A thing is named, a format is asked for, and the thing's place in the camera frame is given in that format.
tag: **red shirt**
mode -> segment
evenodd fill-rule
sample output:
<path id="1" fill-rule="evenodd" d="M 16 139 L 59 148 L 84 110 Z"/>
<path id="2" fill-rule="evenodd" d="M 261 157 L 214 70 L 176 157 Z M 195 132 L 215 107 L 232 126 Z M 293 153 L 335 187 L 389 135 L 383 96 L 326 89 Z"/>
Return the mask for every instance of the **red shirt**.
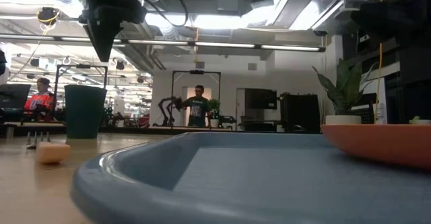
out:
<path id="1" fill-rule="evenodd" d="M 34 110 L 37 105 L 43 105 L 46 109 L 51 110 L 54 103 L 54 94 L 50 92 L 45 92 L 43 94 L 35 94 L 30 99 L 27 100 L 24 106 L 25 110 Z"/>

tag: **orange bowl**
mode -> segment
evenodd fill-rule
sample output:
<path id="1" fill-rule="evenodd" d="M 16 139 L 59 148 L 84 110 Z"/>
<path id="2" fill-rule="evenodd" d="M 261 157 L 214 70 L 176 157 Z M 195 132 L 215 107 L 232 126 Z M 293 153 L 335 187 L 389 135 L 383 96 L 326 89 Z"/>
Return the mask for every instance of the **orange bowl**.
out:
<path id="1" fill-rule="evenodd" d="M 322 125 L 321 129 L 347 154 L 431 170 L 431 125 Z"/>

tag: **man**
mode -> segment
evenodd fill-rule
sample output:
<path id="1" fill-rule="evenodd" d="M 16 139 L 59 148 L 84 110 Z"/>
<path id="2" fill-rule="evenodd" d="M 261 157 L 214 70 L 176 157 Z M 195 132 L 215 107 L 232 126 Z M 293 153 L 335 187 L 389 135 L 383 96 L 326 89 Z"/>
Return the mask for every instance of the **man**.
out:
<path id="1" fill-rule="evenodd" d="M 35 110 L 37 105 L 41 105 L 40 107 L 45 108 L 47 110 L 51 110 L 54 104 L 54 94 L 48 91 L 49 79 L 40 78 L 37 81 L 38 93 L 33 95 L 29 100 L 27 100 L 26 105 L 24 106 L 25 110 Z"/>
<path id="2" fill-rule="evenodd" d="M 195 94 L 186 101 L 183 102 L 183 107 L 190 107 L 189 126 L 205 127 L 205 115 L 208 113 L 209 122 L 209 108 L 208 99 L 205 99 L 202 95 L 204 88 L 202 85 L 196 85 Z"/>

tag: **blue tray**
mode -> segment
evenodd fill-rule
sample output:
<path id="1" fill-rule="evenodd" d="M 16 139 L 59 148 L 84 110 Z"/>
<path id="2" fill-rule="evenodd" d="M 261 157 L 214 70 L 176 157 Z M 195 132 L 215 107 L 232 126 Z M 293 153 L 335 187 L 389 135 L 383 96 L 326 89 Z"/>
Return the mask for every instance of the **blue tray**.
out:
<path id="1" fill-rule="evenodd" d="M 191 133 L 106 153 L 71 197 L 96 223 L 431 223 L 431 174 L 322 135 Z"/>

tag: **small sponge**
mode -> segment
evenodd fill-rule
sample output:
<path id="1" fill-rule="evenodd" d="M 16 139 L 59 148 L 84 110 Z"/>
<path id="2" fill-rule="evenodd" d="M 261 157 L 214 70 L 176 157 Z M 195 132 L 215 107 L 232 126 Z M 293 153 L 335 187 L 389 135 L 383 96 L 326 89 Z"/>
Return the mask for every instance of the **small sponge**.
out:
<path id="1" fill-rule="evenodd" d="M 59 163 L 69 157 L 69 154 L 69 145 L 40 142 L 36 148 L 36 161 L 43 164 Z"/>

